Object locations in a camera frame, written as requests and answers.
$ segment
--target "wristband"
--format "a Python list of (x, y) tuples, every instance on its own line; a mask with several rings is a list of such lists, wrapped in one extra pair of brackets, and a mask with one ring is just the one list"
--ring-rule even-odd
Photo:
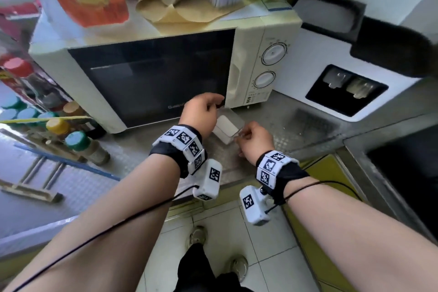
[(263, 189), (272, 196), (276, 205), (286, 203), (283, 191), (291, 180), (309, 176), (300, 168), (299, 161), (280, 151), (267, 151), (257, 160), (255, 178), (263, 184)]
[(149, 154), (162, 154), (175, 160), (180, 167), (180, 178), (193, 175), (207, 160), (207, 152), (202, 146), (202, 136), (188, 125), (171, 127), (153, 144)]

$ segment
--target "microwave brand logo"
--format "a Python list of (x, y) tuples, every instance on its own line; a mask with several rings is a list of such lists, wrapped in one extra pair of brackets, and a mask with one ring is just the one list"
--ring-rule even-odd
[(180, 107), (180, 106), (184, 106), (184, 103), (182, 103), (182, 104), (177, 104), (177, 105), (169, 105), (167, 108), (168, 108), (168, 109), (174, 109), (174, 108), (176, 108), (176, 107)]

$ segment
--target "microwave door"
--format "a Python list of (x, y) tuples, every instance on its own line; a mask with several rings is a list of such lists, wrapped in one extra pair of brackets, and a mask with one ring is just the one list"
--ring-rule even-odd
[(128, 128), (178, 118), (203, 92), (227, 93), (234, 30), (69, 50)]

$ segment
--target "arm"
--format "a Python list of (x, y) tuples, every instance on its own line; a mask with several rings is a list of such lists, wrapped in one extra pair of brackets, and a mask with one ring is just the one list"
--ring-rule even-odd
[[(216, 124), (223, 96), (203, 94), (189, 101), (180, 123), (205, 139)], [(152, 154), (112, 190), (53, 238), (11, 282), (12, 291), (74, 247), (136, 212), (175, 195), (180, 168), (170, 157)], [(141, 216), (79, 249), (27, 285), (23, 291), (135, 291), (170, 204)]]
[[(272, 136), (255, 122), (237, 142), (252, 164), (274, 149)], [(284, 196), (315, 181), (293, 180)], [(360, 292), (438, 291), (438, 247), (399, 221), (327, 185), (300, 191), (288, 205)]]

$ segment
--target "yellow cabinet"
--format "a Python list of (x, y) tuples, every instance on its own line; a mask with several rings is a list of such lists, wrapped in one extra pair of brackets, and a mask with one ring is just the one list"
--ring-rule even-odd
[[(349, 179), (333, 155), (328, 155), (322, 158), (320, 161), (307, 168), (306, 171), (312, 177), (318, 180), (335, 180), (342, 182), (354, 189), (353, 185), (350, 183)], [(337, 184), (328, 185), (344, 192), (347, 195), (354, 196), (353, 193), (346, 187)], [(301, 248), (307, 257), (307, 260), (309, 261), (316, 278), (321, 284), (322, 291), (337, 292), (338, 290), (341, 290), (344, 292), (355, 292), (353, 286), (351, 286), (351, 284), (341, 274), (334, 263), (319, 247), (313, 237), (306, 231), (303, 225), (301, 225), (289, 207), (284, 205), (283, 208), (286, 211)]]

